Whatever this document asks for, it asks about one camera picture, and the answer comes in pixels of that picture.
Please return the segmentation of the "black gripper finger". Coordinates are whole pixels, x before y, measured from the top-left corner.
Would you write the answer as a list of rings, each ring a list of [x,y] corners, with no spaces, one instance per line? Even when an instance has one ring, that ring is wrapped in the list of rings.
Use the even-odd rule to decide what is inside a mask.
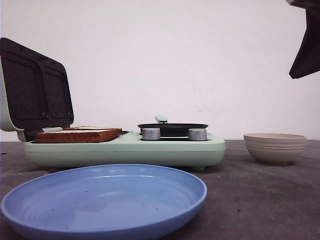
[[[320,2],[290,0],[288,4],[305,9],[306,14],[306,30],[289,71],[291,78],[299,79],[320,71]]]

